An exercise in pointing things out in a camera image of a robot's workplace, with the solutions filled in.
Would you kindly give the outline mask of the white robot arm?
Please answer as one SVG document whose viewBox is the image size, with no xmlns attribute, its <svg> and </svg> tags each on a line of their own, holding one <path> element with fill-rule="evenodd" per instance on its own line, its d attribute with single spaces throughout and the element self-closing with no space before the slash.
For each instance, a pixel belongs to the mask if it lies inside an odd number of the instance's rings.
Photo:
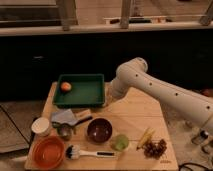
<svg viewBox="0 0 213 171">
<path fill-rule="evenodd" d="M 213 135 L 213 99 L 161 81 L 147 74 L 148 64 L 136 57 L 118 66 L 111 81 L 110 95 L 118 100 L 126 96 L 130 87 L 170 105 L 186 119 Z"/>
</svg>

